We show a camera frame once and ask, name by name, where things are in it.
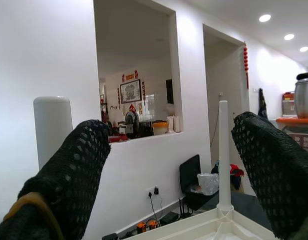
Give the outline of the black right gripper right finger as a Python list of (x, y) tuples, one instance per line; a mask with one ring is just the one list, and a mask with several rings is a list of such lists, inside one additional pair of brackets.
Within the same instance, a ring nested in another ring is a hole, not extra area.
[(231, 134), (275, 237), (308, 239), (308, 151), (248, 111), (234, 118)]

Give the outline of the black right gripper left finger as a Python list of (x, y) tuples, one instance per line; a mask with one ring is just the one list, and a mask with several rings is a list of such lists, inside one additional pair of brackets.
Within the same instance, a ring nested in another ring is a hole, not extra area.
[(0, 240), (83, 238), (110, 153), (107, 124), (81, 122), (29, 178), (0, 223)]

